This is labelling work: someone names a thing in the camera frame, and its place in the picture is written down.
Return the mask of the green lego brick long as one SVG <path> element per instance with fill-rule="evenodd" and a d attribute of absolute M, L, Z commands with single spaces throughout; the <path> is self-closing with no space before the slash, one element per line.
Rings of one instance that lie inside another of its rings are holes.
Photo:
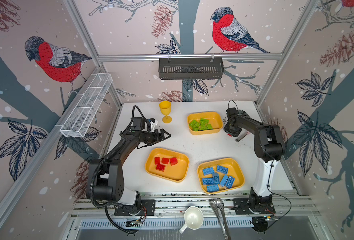
<path fill-rule="evenodd" d="M 189 123 L 189 126 L 192 128 L 193 131 L 197 131 L 201 124 L 199 122 L 197 122 L 196 120 L 192 120 L 190 123 Z"/>

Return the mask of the blue lego brick low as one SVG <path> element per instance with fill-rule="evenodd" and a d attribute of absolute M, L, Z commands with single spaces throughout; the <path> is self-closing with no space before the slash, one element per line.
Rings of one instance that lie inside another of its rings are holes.
<path fill-rule="evenodd" d="M 207 192 L 214 193 L 220 190 L 218 185 L 207 185 Z"/>

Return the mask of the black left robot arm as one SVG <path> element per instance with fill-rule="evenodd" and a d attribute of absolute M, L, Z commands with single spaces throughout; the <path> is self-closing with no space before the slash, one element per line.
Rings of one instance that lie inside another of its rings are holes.
<path fill-rule="evenodd" d="M 132 109 L 131 121 L 120 132 L 121 140 L 105 156 L 93 159 L 88 170 L 86 197 L 98 208 L 117 206 L 129 215 L 141 211 L 141 196 L 138 191 L 125 187 L 123 165 L 134 149 L 141 143 L 153 146 L 171 137 L 164 129 L 154 130 L 154 118 L 147 119 L 138 106 Z"/>

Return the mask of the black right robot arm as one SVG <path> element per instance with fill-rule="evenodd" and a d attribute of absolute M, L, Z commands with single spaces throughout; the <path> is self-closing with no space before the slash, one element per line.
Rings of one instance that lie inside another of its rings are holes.
<path fill-rule="evenodd" d="M 249 209 L 253 213 L 272 207 L 271 184 L 273 175 L 282 155 L 285 153 L 285 141 L 280 127 L 268 125 L 252 119 L 245 111 L 237 108 L 226 110 L 227 123 L 224 131 L 241 140 L 241 135 L 254 135 L 254 152 L 258 157 L 258 167 L 254 184 L 249 194 Z"/>

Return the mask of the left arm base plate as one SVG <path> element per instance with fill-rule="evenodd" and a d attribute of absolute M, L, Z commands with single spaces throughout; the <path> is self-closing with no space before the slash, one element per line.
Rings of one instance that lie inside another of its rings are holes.
<path fill-rule="evenodd" d="M 141 200 L 134 205 L 123 205 L 117 207 L 114 213 L 115 217 L 136 217 L 136 216 L 153 216 L 155 214 L 155 200 Z"/>

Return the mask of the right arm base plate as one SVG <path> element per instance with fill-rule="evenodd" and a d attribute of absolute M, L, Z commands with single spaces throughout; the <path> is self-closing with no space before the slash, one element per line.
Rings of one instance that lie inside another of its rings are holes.
<path fill-rule="evenodd" d="M 273 215 L 276 213 L 274 205 L 254 204 L 249 199 L 233 199 L 233 210 L 236 215 Z"/>

